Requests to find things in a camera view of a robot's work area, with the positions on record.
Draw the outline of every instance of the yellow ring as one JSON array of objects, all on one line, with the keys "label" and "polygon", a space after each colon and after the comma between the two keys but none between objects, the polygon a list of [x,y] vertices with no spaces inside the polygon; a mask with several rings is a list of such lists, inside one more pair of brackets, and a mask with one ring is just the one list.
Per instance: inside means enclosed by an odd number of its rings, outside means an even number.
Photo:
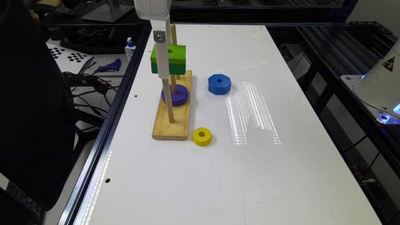
[{"label": "yellow ring", "polygon": [[206,146],[211,142],[211,131],[207,128],[200,127],[193,131],[193,141],[198,146]]}]

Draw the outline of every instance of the purple disc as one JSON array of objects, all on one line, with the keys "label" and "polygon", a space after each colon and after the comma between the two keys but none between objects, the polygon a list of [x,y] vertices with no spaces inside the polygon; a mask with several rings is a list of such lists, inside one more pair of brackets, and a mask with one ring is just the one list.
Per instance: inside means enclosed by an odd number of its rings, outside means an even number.
[{"label": "purple disc", "polygon": [[[171,85],[169,86],[171,92],[172,106],[179,106],[185,103],[189,98],[188,89],[180,84],[176,85],[176,94],[173,94]],[[162,100],[165,102],[164,90],[161,91]]]}]

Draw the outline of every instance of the blue octagonal block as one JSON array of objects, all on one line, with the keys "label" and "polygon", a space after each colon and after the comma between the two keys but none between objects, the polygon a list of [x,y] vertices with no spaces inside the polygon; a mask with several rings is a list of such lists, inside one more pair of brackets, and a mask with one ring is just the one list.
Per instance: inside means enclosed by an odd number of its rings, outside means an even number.
[{"label": "blue octagonal block", "polygon": [[223,74],[214,74],[208,78],[208,91],[220,95],[231,90],[231,78]]}]

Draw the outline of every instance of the green rectangular block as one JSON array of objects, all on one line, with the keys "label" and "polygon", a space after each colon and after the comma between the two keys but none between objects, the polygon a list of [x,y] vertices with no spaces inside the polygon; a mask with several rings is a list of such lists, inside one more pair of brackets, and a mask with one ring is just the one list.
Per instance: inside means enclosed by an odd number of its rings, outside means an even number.
[{"label": "green rectangular block", "polygon": [[[156,48],[152,49],[150,61],[156,63]],[[186,64],[186,46],[168,44],[168,62],[170,64]]]},{"label": "green rectangular block", "polygon": [[[151,63],[151,72],[158,73],[157,63]],[[180,64],[170,64],[169,65],[169,73],[175,75],[185,75],[186,74],[186,65]]]}]

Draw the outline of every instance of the wooden base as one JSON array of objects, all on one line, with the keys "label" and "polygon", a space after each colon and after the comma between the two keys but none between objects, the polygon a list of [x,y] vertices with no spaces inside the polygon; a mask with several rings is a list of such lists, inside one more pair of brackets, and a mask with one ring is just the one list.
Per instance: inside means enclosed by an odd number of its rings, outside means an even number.
[{"label": "wooden base", "polygon": [[175,122],[168,120],[167,107],[161,99],[158,103],[158,110],[154,127],[152,129],[152,138],[155,140],[185,141],[188,139],[190,93],[192,87],[192,71],[186,71],[176,84],[183,85],[189,91],[189,99],[180,106],[174,106]]}]

